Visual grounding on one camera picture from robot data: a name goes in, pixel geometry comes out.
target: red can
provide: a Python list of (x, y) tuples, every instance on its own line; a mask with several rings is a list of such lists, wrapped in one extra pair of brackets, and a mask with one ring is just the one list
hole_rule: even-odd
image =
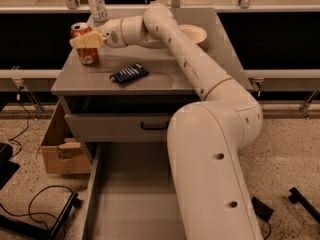
[[(90, 32), (92, 28), (86, 22), (78, 22), (71, 26), (71, 36), (77, 37)], [(83, 48), (77, 49), (79, 60), (82, 64), (88, 65), (95, 63), (99, 60), (98, 49), (96, 48)]]

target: clear bottle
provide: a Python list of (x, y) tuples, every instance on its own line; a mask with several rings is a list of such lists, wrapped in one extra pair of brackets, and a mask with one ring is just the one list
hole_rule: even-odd
[(107, 8), (104, 0), (88, 0), (91, 16), (95, 22), (107, 21)]

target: black handle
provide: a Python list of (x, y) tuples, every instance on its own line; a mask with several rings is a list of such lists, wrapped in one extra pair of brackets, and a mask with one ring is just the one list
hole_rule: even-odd
[(141, 129), (147, 130), (147, 131), (159, 131), (159, 130), (161, 131), (161, 130), (167, 130), (169, 123), (166, 122), (166, 123), (164, 123), (162, 125), (158, 125), (158, 126), (156, 126), (156, 125), (149, 125), (148, 126), (144, 122), (141, 122), (140, 126), (141, 126)]

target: drawer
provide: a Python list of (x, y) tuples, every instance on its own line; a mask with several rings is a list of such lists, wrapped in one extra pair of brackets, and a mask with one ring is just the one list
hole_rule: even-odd
[(161, 114), (67, 114), (69, 128), (79, 142), (163, 142), (170, 121)]

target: brown box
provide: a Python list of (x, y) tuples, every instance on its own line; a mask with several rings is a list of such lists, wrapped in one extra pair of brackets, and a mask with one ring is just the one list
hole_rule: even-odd
[(64, 119), (65, 112), (58, 102), (47, 132), (41, 143), (41, 151), (47, 173), (90, 173), (91, 164), (79, 142), (72, 138)]

